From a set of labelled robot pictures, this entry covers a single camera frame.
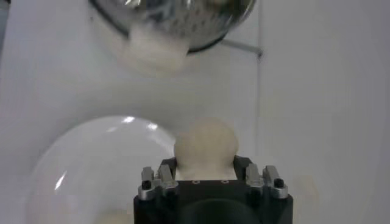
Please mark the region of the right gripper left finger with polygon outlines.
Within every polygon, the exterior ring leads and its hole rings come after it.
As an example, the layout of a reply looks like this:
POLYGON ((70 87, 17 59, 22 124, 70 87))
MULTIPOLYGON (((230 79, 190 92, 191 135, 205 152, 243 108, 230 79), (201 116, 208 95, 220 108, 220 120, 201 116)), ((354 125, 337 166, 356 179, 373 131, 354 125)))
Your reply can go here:
POLYGON ((149 167, 144 167, 141 171, 141 185, 138 187, 137 197, 142 201, 151 201, 159 194, 164 197, 168 194, 176 195, 178 192, 179 182, 176 180, 176 159, 164 159, 157 173, 149 167))

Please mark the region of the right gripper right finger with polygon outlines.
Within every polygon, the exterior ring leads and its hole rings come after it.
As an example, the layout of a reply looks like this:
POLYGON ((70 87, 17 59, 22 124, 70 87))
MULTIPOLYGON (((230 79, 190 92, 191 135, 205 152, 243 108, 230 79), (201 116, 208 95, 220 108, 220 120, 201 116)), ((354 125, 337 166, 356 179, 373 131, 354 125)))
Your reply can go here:
POLYGON ((260 170, 249 158, 242 156, 234 157, 233 166, 237 179, 245 182, 250 193, 276 200, 288 198, 288 186, 275 166, 267 165, 260 170))

